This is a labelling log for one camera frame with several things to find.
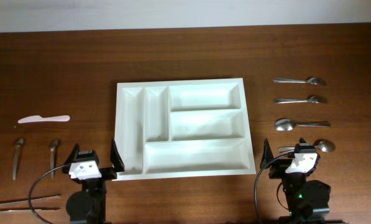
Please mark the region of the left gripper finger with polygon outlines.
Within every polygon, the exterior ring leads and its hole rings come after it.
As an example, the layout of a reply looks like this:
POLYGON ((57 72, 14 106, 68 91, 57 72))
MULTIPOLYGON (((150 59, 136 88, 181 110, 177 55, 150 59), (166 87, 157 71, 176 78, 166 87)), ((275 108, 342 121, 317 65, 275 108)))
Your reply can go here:
POLYGON ((71 151, 70 155, 64 162, 64 165, 70 165, 71 163, 74 163, 76 161, 77 155, 80 151, 80 146, 79 144, 75 144, 73 147, 73 150, 71 151))
POLYGON ((121 159, 119 152, 117 150, 115 140, 111 140, 111 152, 110 152, 110 161, 112 163, 112 167, 116 172, 124 172, 125 165, 123 160, 121 159))

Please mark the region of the large steel spoon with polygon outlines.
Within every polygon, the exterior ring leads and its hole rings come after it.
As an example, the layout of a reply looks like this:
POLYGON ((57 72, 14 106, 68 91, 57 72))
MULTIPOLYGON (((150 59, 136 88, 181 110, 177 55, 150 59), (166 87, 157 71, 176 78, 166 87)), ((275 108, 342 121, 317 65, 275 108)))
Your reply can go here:
MULTIPOLYGON (((316 148, 316 149, 319 149, 320 151, 323 151, 323 152, 333 152, 336 150, 336 146, 333 142, 329 141, 329 140, 326 140, 326 139, 321 139, 321 140, 317 140, 313 146, 316 148)), ((285 153, 285 152, 291 152, 291 151, 294 151, 295 148, 294 147, 279 147, 278 148, 278 152, 279 153, 285 153)))
POLYGON ((277 131, 291 131, 299 127, 317 127, 317 128, 330 128, 331 125, 327 121, 317 122, 296 122, 290 119, 279 119, 275 122, 274 127, 277 131))

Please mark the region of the steel fork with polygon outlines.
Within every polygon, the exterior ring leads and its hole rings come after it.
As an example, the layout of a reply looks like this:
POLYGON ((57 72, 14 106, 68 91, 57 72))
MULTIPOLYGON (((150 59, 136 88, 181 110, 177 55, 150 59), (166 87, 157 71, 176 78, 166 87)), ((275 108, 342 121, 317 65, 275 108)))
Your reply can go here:
POLYGON ((307 99, 293 99, 293 98, 275 98, 273 100, 276 104, 285 104, 285 103, 327 103, 327 99, 313 95, 307 99))
POLYGON ((273 79, 274 83, 308 83, 312 85, 322 85, 325 86, 326 82, 317 77, 312 77, 306 80, 296 80, 296 79, 291 79, 291 78, 274 78, 273 79))

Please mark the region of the steel fork top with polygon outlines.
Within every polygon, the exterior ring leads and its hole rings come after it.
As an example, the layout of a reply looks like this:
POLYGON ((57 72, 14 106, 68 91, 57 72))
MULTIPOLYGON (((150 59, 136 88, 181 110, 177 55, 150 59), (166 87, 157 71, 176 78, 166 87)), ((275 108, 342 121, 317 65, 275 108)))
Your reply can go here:
POLYGON ((312 85, 322 85, 325 86, 326 82, 317 77, 312 77, 306 80, 296 80, 296 79, 291 79, 291 78, 274 78, 273 79, 274 83, 308 83, 312 85))

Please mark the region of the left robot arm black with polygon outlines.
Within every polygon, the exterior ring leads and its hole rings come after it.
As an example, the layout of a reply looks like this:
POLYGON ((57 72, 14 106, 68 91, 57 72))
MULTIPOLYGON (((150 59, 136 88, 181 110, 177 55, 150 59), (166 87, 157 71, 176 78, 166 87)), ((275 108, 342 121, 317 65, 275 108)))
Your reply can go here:
POLYGON ((125 171, 114 140, 111 141, 110 162, 110 167, 100 168, 96 151, 81 151, 75 144, 62 170, 81 185, 81 190, 73 193, 66 202, 70 223, 106 222, 106 182, 125 171))

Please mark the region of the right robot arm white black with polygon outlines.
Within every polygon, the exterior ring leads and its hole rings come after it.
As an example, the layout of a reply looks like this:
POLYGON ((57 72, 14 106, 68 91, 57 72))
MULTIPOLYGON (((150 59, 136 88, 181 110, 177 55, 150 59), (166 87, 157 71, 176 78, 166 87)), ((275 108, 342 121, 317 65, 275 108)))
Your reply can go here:
POLYGON ((309 180, 320 159, 317 149, 304 139, 294 150, 274 157, 268 140, 264 140, 260 163, 261 176, 269 170, 270 179, 280 179, 285 194, 288 215, 279 217, 277 223, 325 223, 329 213, 331 187, 319 180, 309 180))

